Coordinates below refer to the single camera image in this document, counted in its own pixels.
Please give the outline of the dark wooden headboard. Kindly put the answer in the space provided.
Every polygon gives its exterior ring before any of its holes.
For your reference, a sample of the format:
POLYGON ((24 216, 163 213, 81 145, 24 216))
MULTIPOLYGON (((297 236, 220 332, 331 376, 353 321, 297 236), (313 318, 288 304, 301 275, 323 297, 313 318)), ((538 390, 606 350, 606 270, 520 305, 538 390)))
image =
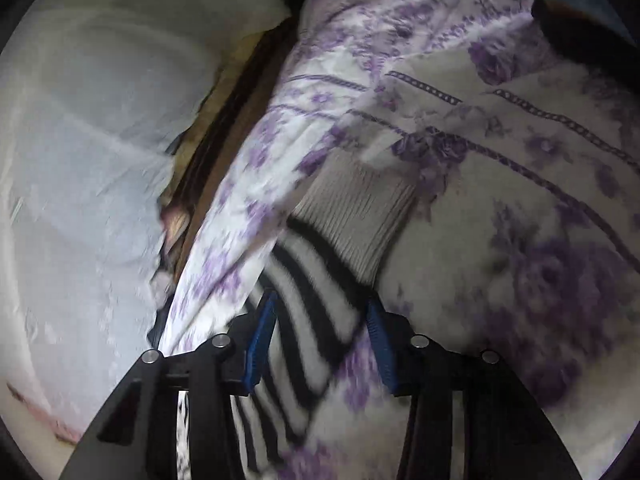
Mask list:
POLYGON ((177 284, 196 232, 240 146, 265 113, 280 69, 296 39, 288 18, 238 42, 194 124, 177 141, 174 173, 160 196, 165 240, 160 273, 177 284))

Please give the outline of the black white striped sweater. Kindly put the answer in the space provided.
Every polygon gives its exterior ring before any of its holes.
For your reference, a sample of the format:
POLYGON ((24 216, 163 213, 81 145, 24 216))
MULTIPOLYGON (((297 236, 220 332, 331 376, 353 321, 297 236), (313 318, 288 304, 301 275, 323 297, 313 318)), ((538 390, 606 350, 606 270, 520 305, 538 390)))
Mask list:
POLYGON ((242 468, 259 474, 308 430, 366 317, 366 287, 413 200, 404 177, 336 151, 288 216, 254 297, 276 333, 256 389, 232 401, 242 468))

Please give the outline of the purple floral bed sheet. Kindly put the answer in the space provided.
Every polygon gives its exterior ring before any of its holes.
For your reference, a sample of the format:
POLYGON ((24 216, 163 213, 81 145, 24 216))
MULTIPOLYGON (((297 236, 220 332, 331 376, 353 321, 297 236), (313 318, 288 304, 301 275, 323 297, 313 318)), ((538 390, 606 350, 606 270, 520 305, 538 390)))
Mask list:
POLYGON ((410 401, 378 374, 372 299, 449 351, 497 352, 577 479, 637 478, 639 1, 306 0, 160 350, 195 350, 258 307, 266 260, 336 151, 406 178, 413 200, 308 430, 242 479, 400 479, 410 401))

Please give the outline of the white lace curtain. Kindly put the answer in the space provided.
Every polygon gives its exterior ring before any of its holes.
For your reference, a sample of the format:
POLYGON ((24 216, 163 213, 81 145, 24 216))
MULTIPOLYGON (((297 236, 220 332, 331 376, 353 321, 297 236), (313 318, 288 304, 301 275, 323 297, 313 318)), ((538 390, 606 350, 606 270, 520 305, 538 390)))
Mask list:
POLYGON ((36 0, 1 55, 1 377, 76 442, 146 348, 172 144, 282 0, 36 0))

